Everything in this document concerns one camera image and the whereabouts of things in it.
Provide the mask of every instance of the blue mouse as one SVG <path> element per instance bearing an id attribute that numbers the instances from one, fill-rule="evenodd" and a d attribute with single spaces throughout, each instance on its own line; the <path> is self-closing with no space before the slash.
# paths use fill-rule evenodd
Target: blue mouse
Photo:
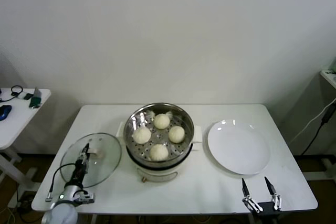
<path id="1" fill-rule="evenodd" d="M 12 106 L 2 105 L 0 107 L 0 121 L 5 120 L 11 110 L 12 110 Z"/>

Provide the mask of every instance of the steamed bun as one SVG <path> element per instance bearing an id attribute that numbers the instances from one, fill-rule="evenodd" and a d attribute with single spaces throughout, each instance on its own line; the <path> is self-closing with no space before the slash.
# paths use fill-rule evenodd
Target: steamed bun
<path id="1" fill-rule="evenodd" d="M 154 126 L 159 130 L 163 130 L 167 128 L 169 124 L 170 124 L 170 119 L 169 119 L 169 116 L 166 114 L 158 114 L 154 118 Z"/>
<path id="2" fill-rule="evenodd" d="M 184 129 L 181 126 L 174 126 L 169 130 L 169 140 L 175 144 L 178 144 L 184 140 Z"/>
<path id="3" fill-rule="evenodd" d="M 149 141 L 151 135 L 152 133 L 147 127 L 141 126 L 134 131 L 132 137 L 136 143 L 145 144 Z"/>
<path id="4" fill-rule="evenodd" d="M 168 149 L 163 144 L 155 144 L 149 151 L 149 157 L 152 161 L 163 161 L 168 158 Z"/>

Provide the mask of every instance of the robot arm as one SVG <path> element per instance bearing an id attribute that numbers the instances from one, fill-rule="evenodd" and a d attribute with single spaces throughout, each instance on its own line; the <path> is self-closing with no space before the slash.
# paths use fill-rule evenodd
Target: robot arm
<path id="1" fill-rule="evenodd" d="M 63 192 L 57 199 L 54 199 L 54 202 L 51 204 L 51 210 L 43 215 L 43 224 L 76 224 L 78 214 L 75 207 L 95 202 L 95 194 L 84 190 L 82 184 L 89 167 L 90 154 L 88 150 L 89 144 L 83 148 L 77 158 L 75 170 L 72 173 L 70 181 L 65 184 Z M 49 192 L 46 201 L 51 201 L 51 199 L 51 192 Z"/>

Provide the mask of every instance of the floor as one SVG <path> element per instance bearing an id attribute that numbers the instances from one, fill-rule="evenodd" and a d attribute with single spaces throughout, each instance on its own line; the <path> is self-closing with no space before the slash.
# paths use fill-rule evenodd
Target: floor
<path id="1" fill-rule="evenodd" d="M 50 164 L 53 161 L 52 156 L 23 156 L 23 161 L 16 166 L 22 171 L 27 172 L 30 167 L 38 167 L 38 172 L 34 177 L 34 181 L 42 182 L 44 175 L 47 173 Z M 324 169 L 321 162 L 317 160 L 299 160 L 298 164 L 303 172 L 321 171 Z M 319 207 L 315 211 L 291 213 L 280 217 L 280 224 L 294 223 L 319 223 L 330 224 L 336 220 L 336 184 L 331 180 L 309 182 L 309 185 L 314 192 Z M 0 224 L 7 223 L 9 211 L 6 209 L 7 204 L 16 190 L 15 183 L 8 176 L 0 184 Z M 16 224 L 24 223 L 18 213 L 13 210 Z M 22 215 L 25 221 L 31 222 L 41 217 L 39 212 L 31 211 Z M 91 216 L 79 216 L 80 223 L 90 223 Z M 129 224 L 181 224 L 181 223 L 207 223 L 207 224 L 248 224 L 247 215 L 233 216 L 98 216 L 97 224 L 108 223 L 129 223 Z"/>

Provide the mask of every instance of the glass lid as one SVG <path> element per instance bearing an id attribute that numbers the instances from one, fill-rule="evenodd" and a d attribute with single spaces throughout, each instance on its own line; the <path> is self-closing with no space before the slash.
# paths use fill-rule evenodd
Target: glass lid
<path id="1" fill-rule="evenodd" d="M 95 186 L 107 179 L 116 169 L 121 158 L 118 139 L 107 133 L 93 133 L 80 138 L 65 152 L 61 165 L 75 163 L 86 144 L 89 144 L 89 168 L 83 180 L 83 187 Z M 61 169 L 62 178 L 67 182 L 72 176 L 72 165 Z"/>

